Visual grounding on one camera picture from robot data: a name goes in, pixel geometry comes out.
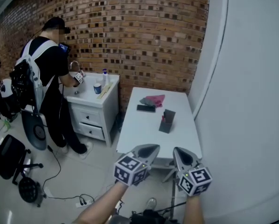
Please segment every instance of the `bathroom vanity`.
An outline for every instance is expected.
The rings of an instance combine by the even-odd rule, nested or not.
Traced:
[[[104,140],[112,145],[111,129],[119,112],[119,75],[109,75],[112,83],[101,99],[94,92],[93,85],[103,80],[102,74],[85,72],[84,82],[78,87],[64,87],[63,95],[69,103],[71,122],[76,133]]]

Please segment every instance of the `white bottle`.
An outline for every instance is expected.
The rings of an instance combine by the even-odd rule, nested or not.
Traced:
[[[110,83],[110,77],[106,73],[106,69],[103,69],[103,87],[107,86]]]

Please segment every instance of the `brick wall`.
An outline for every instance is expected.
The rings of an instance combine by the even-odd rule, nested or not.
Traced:
[[[70,60],[86,71],[120,75],[126,109],[134,86],[189,92],[198,63],[209,0],[14,0],[0,16],[2,77],[45,21],[71,28]]]

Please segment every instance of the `chrome faucet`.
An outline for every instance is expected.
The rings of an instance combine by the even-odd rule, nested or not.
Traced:
[[[85,73],[80,69],[80,66],[79,66],[78,61],[72,61],[72,62],[70,63],[70,65],[69,65],[70,69],[72,69],[73,63],[77,63],[77,65],[78,65],[78,72],[81,73],[81,74],[83,75],[83,77],[85,77]]]

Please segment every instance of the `foot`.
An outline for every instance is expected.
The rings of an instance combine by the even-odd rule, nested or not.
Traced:
[[[156,204],[157,204],[157,201],[155,198],[150,198],[147,203],[146,203],[146,208],[145,210],[155,210],[156,208]]]
[[[17,114],[13,114],[13,115],[11,116],[11,118],[10,118],[10,119],[7,119],[7,120],[8,120],[10,123],[12,123],[13,120],[16,119],[16,117],[17,117]]]
[[[69,149],[68,149],[68,146],[67,146],[67,145],[66,145],[65,147],[61,147],[60,149],[61,149],[61,151],[63,152],[63,154],[66,154],[66,153],[69,152]]]
[[[88,141],[86,144],[85,144],[85,146],[87,147],[87,151],[85,152],[85,153],[83,153],[83,154],[79,154],[79,157],[81,158],[81,159],[85,159],[88,155],[89,155],[89,153],[92,151],[92,149],[93,149],[93,143],[92,142],[90,142],[90,141]]]

